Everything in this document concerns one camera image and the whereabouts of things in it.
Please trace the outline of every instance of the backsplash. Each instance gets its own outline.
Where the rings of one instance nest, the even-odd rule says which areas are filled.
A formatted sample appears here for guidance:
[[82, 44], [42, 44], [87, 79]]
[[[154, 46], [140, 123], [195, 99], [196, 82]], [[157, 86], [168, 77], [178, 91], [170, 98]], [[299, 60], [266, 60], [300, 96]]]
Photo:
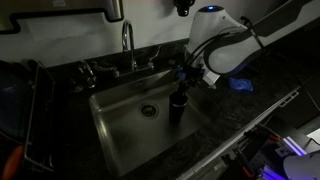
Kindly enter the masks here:
[[[245, 15], [253, 22], [284, 0], [196, 0], [187, 17], [179, 17], [173, 0], [123, 0], [135, 47], [186, 39], [193, 16], [203, 6], [220, 5], [236, 20]], [[122, 22], [109, 23], [103, 14], [82, 14], [19, 20], [21, 32], [0, 35], [0, 59], [19, 62], [41, 60], [51, 67], [122, 51]]]

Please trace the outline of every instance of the black cup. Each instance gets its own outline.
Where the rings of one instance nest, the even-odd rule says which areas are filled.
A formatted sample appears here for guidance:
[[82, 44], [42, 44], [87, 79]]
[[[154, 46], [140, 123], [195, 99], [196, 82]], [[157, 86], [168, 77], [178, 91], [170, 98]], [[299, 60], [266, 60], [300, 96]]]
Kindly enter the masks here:
[[174, 92], [169, 97], [169, 121], [174, 124], [180, 123], [181, 117], [188, 102], [186, 95]]

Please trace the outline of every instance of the sink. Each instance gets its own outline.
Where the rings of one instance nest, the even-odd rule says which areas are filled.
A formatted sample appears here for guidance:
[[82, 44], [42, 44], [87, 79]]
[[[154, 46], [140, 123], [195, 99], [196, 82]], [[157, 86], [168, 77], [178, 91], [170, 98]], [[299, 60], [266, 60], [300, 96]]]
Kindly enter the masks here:
[[199, 87], [187, 92], [181, 122], [169, 122], [173, 71], [161, 72], [92, 95], [89, 103], [108, 171], [123, 176], [211, 121], [216, 105]]

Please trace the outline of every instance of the dark granite countertop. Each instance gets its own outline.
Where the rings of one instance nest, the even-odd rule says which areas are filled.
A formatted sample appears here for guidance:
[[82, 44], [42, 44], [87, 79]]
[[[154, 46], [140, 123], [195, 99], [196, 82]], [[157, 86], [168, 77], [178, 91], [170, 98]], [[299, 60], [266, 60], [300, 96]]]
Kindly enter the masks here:
[[[155, 62], [155, 73], [172, 69], [174, 66], [167, 63], [169, 60], [181, 61], [181, 47], [181, 42], [168, 46], [162, 52], [165, 55]], [[218, 115], [212, 117], [207, 126], [121, 178], [112, 177], [108, 173], [88, 99], [96, 92], [148, 76], [151, 71], [118, 79], [100, 74], [95, 88], [73, 94], [69, 92], [68, 79], [76, 65], [71, 63], [50, 68], [57, 81], [54, 99], [55, 179], [177, 178], [318, 71], [317, 62], [313, 58], [301, 60], [297, 54], [292, 55], [279, 46], [270, 49], [272, 51], [269, 55], [254, 60], [233, 76], [250, 79], [253, 92], [231, 89], [228, 77], [221, 77], [217, 81], [216, 90], [208, 89], [200, 83], [218, 104]], [[117, 62], [119, 57], [121, 54], [95, 60], [112, 59]]]

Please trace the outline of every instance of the metal rack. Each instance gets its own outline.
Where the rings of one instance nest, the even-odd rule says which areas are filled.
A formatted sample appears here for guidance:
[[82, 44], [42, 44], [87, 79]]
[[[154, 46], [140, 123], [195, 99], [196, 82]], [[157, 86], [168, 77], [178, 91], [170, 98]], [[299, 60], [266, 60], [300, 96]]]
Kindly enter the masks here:
[[24, 159], [32, 170], [54, 171], [52, 163], [52, 103], [55, 81], [38, 61]]

